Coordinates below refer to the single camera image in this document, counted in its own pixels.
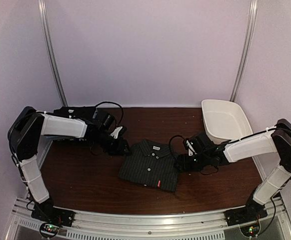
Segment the black pinstriped long sleeve shirt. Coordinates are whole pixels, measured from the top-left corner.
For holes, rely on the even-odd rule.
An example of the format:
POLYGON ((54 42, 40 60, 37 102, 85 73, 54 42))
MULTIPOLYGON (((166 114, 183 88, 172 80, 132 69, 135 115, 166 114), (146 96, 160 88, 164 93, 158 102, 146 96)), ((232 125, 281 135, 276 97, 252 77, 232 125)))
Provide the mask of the black pinstriped long sleeve shirt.
POLYGON ((125 158, 118 177, 145 187, 174 193, 179 172, 174 167, 176 153, 167 144, 143 139, 131 147, 132 155, 125 158))

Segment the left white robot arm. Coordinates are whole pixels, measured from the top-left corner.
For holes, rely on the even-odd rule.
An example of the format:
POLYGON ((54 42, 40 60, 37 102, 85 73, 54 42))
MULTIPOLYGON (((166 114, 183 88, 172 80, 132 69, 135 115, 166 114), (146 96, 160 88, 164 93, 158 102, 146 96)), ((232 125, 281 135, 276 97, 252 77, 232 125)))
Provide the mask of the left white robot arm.
POLYGON ((61 107, 53 112, 25 107, 7 133, 9 150, 37 212, 46 222, 53 222, 57 210, 49 205, 50 194, 37 163, 42 136, 78 139, 98 144, 110 156, 132 153, 122 126, 109 112, 96 106, 61 107))

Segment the stack of folded shirts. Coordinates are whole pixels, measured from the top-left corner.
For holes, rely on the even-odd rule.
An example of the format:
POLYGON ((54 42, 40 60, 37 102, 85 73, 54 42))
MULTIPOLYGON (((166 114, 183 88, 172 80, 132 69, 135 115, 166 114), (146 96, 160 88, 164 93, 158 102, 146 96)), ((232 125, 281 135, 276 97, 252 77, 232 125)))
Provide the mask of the stack of folded shirts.
POLYGON ((44 113, 41 135, 42 136, 58 136, 72 137, 81 139, 84 138, 91 124, 95 106, 83 107, 61 107, 55 109, 52 113, 44 113))

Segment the white plastic tub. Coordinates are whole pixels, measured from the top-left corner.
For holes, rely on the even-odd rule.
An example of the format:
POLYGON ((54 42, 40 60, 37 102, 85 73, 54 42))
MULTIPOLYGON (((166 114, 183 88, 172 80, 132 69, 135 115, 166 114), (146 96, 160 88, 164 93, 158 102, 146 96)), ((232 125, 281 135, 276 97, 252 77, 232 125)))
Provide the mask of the white plastic tub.
POLYGON ((215 144, 253 133, 243 109, 235 102, 205 99, 201 102, 201 110, 205 132, 215 144))

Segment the right circuit board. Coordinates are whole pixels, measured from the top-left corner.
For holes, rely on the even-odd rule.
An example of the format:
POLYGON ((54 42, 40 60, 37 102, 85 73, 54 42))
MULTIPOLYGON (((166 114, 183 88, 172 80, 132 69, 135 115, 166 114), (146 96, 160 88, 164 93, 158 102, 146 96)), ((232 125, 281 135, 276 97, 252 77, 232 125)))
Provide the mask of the right circuit board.
POLYGON ((257 236, 260 230, 261 226, 257 223, 240 226, 240 232, 246 238, 253 238, 257 236))

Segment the circuit board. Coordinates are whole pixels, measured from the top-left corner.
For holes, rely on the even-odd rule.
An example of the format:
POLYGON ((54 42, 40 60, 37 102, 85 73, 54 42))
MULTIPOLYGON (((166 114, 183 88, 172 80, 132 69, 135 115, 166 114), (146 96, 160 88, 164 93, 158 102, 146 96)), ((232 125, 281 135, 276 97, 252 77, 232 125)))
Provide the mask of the circuit board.
POLYGON ((246 238, 253 238, 257 236, 260 230, 261 226, 257 223, 240 226, 240 232, 246 238))
POLYGON ((48 222, 44 222, 39 227, 39 233, 43 238, 54 238, 60 231, 60 227, 48 222))

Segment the left circuit board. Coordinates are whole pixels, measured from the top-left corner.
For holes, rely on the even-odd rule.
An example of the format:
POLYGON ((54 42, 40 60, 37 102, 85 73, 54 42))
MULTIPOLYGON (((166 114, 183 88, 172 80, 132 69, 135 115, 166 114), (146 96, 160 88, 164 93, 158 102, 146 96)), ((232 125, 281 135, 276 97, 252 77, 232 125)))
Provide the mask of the left circuit board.
POLYGON ((54 238, 60 231, 60 227, 48 222, 44 222, 39 227, 39 233, 43 238, 54 238))

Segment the aluminium front rail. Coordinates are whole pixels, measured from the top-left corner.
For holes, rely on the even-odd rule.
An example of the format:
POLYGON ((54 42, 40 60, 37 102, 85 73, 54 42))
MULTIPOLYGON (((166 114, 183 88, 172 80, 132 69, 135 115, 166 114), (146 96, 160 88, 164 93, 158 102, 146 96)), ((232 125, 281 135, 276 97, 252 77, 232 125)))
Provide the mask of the aluminium front rail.
POLYGON ((281 197, 265 205, 267 217, 228 225, 225 210, 164 215, 107 214, 74 211, 72 225, 55 240, 248 240, 249 226, 262 232, 256 240, 291 240, 291 221, 281 197))

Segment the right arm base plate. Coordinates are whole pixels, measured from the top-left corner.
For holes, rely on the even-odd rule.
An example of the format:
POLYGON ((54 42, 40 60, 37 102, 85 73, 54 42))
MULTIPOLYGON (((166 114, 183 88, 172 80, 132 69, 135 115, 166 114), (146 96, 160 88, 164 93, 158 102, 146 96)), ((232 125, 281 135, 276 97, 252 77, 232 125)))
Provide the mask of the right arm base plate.
POLYGON ((225 220, 228 226, 243 225, 249 222, 256 222, 261 218, 268 216, 264 208, 259 210, 253 207, 240 207, 226 210, 224 212, 225 220))

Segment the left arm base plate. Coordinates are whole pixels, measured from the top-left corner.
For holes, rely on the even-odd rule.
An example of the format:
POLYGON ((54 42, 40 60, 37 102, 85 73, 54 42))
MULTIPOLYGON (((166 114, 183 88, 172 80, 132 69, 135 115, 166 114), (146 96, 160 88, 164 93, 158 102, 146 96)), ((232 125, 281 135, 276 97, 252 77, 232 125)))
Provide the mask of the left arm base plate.
POLYGON ((72 210, 66 210, 53 205, 35 205, 31 213, 33 219, 52 223, 58 226, 71 227, 75 213, 72 210))

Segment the left aluminium post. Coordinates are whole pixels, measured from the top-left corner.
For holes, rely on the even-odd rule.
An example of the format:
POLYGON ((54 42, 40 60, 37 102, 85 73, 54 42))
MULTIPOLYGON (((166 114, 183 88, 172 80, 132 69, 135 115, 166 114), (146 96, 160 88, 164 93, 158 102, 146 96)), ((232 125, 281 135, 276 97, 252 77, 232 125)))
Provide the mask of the left aluminium post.
POLYGON ((46 6, 45 0, 38 0, 38 9, 39 9, 39 14, 40 14, 41 26, 43 30, 43 37, 44 37, 46 50, 47 50, 47 56, 48 56, 48 60, 49 60, 49 64, 50 64, 50 68, 52 72, 52 77, 53 77, 61 104, 63 107, 67 107, 68 101, 67 101, 65 91, 62 85, 62 81, 60 78, 60 73, 59 73, 59 69, 58 69, 58 65, 57 65, 57 61, 55 57, 53 41, 51 37, 49 20, 48 20, 47 6, 46 6))

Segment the aluminium post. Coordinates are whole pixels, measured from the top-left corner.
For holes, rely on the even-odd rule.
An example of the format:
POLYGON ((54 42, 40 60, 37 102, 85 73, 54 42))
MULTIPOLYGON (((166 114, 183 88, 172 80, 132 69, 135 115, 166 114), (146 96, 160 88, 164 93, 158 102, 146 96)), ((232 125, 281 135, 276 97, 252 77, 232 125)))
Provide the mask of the aluminium post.
POLYGON ((48 60, 49 60, 49 64, 50 64, 50 68, 52 72, 52 77, 53 77, 61 104, 63 107, 67 107, 68 101, 67 101, 65 91, 62 85, 62 81, 60 78, 60 73, 59 73, 59 69, 58 69, 58 65, 57 65, 57 61, 55 57, 53 41, 51 37, 49 20, 48 20, 47 6, 46 6, 45 0, 38 0, 38 9, 39 9, 39 14, 40 14, 41 26, 43 30, 43 37, 44 37, 46 50, 47 50, 47 56, 48 56, 48 60))
POLYGON ((231 102, 236 101, 236 98, 239 93, 240 85, 244 76, 245 67, 248 61, 252 39, 254 36, 257 15, 258 15, 258 0, 251 0, 249 11, 248 11, 247 26, 246 26, 246 32, 245 32, 245 37, 244 37, 244 42, 243 42, 243 48, 241 52, 241 57, 240 57, 234 85, 233 85, 231 96, 230 96, 231 102))

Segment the right aluminium post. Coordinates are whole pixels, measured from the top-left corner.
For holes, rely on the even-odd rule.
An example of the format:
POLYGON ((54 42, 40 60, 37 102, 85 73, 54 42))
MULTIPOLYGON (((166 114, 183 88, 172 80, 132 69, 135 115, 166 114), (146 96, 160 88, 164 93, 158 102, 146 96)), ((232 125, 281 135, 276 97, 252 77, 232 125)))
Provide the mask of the right aluminium post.
POLYGON ((241 57, 240 57, 234 85, 233 85, 231 96, 230 96, 231 102, 236 101, 236 98, 239 93, 240 85, 244 76, 245 67, 248 61, 252 39, 254 36, 257 15, 258 15, 258 0, 251 0, 249 11, 248 11, 247 26, 246 26, 246 32, 245 32, 245 37, 244 37, 244 42, 243 42, 243 48, 241 52, 241 57))

